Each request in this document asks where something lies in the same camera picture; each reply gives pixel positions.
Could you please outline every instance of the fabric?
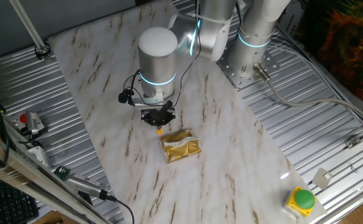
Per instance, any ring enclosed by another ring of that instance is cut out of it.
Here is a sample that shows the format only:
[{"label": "fabric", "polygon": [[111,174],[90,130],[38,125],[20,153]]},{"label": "fabric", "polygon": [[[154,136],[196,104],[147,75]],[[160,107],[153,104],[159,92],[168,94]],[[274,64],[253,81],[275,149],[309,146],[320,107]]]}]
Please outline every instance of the fabric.
[{"label": "fabric", "polygon": [[363,101],[363,0],[310,1],[296,39]]}]

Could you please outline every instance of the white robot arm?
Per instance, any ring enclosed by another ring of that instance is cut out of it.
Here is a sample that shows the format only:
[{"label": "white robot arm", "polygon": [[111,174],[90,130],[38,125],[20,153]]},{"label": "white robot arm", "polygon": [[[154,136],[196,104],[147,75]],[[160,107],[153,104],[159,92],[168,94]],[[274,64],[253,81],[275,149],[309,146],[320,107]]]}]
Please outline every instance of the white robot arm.
[{"label": "white robot arm", "polygon": [[[241,68],[241,75],[253,73],[254,64],[262,62],[277,19],[288,3],[254,0],[245,13],[239,38],[228,55],[232,66]],[[152,27],[144,31],[139,38],[140,70],[132,78],[134,83],[140,76],[144,95],[132,98],[135,88],[131,86],[120,94],[119,101],[141,107],[142,120],[158,130],[174,119],[175,84],[184,76],[177,74],[178,67],[183,66],[178,62],[181,58],[194,61],[197,56],[218,61],[227,44],[235,5],[236,0],[200,0],[196,14],[176,14],[168,29]]]}]

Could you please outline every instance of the gold foil bag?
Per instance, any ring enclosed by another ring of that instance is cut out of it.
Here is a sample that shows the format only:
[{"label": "gold foil bag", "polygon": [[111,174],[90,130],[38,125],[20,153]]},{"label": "gold foil bag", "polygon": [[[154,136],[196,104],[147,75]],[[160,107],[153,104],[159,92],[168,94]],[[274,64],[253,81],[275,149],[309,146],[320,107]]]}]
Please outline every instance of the gold foil bag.
[{"label": "gold foil bag", "polygon": [[167,163],[201,152],[199,139],[191,133],[191,129],[162,136],[160,140]]}]

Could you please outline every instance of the table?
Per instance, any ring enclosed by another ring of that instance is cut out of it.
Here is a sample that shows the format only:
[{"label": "table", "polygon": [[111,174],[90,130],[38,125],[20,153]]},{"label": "table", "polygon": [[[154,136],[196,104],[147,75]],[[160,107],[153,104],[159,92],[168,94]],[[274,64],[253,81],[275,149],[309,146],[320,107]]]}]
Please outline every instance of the table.
[{"label": "table", "polygon": [[139,68],[139,35],[175,12],[155,1],[49,39],[115,197],[136,223],[310,223],[325,214],[320,203],[297,221],[283,211],[290,190],[308,187],[214,62],[195,62],[163,127],[192,128],[198,155],[167,164],[155,128],[117,101]]}]

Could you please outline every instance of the keyboard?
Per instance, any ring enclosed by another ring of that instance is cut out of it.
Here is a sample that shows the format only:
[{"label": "keyboard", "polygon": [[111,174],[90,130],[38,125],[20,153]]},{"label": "keyboard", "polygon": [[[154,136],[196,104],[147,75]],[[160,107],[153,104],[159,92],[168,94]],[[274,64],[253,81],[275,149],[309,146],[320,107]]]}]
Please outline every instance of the keyboard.
[{"label": "keyboard", "polygon": [[34,198],[0,180],[0,224],[21,224],[38,215]]}]

